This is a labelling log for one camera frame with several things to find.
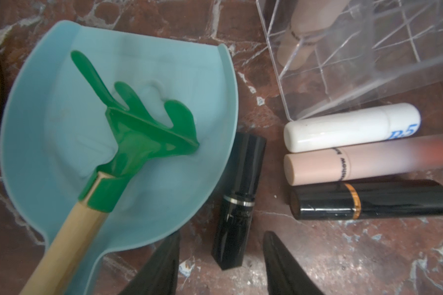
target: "blue dustpan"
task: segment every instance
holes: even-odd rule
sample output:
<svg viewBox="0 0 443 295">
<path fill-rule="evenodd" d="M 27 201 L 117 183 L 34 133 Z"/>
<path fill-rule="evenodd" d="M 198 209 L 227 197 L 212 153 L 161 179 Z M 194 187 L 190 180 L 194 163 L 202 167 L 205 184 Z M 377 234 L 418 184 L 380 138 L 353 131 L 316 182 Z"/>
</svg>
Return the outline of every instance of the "blue dustpan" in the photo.
<svg viewBox="0 0 443 295">
<path fill-rule="evenodd" d="M 105 109 L 70 59 L 86 54 L 112 95 L 128 83 L 150 114 L 171 126 L 163 101 L 184 103 L 195 119 L 198 151 L 152 160 L 132 179 L 95 238 L 67 294 L 90 294 L 101 258 L 168 236 L 215 187 L 233 143 L 237 86 L 230 55 L 218 47 L 57 23 L 39 42 L 8 98 L 0 167 L 23 218 L 53 241 L 95 166 L 117 143 Z"/>
</svg>

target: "pink tube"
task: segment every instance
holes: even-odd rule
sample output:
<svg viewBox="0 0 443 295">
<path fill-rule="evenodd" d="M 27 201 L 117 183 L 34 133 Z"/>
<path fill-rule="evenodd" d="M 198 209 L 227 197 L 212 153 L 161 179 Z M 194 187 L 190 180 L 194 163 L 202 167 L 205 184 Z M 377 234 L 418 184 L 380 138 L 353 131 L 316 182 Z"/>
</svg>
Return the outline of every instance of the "pink tube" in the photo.
<svg viewBox="0 0 443 295">
<path fill-rule="evenodd" d="M 291 186 L 443 168 L 443 134 L 288 154 Z"/>
</svg>

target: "clear acrylic organizer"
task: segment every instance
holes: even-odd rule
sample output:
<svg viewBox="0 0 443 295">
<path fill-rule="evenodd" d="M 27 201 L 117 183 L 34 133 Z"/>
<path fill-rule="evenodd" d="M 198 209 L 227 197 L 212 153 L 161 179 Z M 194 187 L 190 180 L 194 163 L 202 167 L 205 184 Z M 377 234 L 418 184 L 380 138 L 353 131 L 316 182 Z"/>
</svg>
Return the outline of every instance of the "clear acrylic organizer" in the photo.
<svg viewBox="0 0 443 295">
<path fill-rule="evenodd" d="M 350 0 L 333 25 L 297 38 L 285 67 L 276 55 L 298 0 L 256 3 L 290 121 L 443 80 L 443 0 Z M 311 44 L 305 63 L 289 70 Z"/>
</svg>

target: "marble surface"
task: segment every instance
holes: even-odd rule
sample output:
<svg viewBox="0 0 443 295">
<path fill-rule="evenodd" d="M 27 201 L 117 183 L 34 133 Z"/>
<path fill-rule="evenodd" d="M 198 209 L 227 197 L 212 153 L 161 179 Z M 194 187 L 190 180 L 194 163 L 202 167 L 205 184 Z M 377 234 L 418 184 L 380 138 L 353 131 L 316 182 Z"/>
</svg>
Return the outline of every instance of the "marble surface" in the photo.
<svg viewBox="0 0 443 295">
<path fill-rule="evenodd" d="M 181 229 L 178 294 L 266 294 L 266 230 L 277 233 L 327 295 L 443 294 L 443 217 L 320 222 L 294 220 L 286 197 L 286 123 L 254 0 L 1 0 L 0 59 L 9 90 L 36 42 L 59 20 L 205 44 L 225 43 L 239 88 L 240 131 L 268 139 L 243 266 L 222 272 L 210 251 L 220 199 L 211 197 Z M 417 135 L 443 133 L 443 82 L 382 99 L 422 114 Z M 443 169 L 402 175 L 443 184 Z M 95 294 L 117 294 L 159 243 L 104 258 Z M 0 178 L 0 294 L 17 294 L 44 251 Z"/>
</svg>

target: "lipstick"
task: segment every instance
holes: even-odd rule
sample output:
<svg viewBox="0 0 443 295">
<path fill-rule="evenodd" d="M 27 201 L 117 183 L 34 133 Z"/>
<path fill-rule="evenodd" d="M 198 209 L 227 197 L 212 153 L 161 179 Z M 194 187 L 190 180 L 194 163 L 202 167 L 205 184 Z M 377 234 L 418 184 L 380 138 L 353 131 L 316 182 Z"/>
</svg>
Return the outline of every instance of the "lipstick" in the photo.
<svg viewBox="0 0 443 295">
<path fill-rule="evenodd" d="M 443 134 L 288 154 L 291 186 L 443 168 Z"/>
<path fill-rule="evenodd" d="M 443 215 L 443 186 L 433 180 L 332 182 L 293 187 L 297 220 L 356 220 Z"/>
<path fill-rule="evenodd" d="M 212 250 L 212 256 L 222 270 L 243 263 L 265 147 L 263 137 L 236 133 L 224 172 L 228 189 L 221 201 Z"/>
</svg>

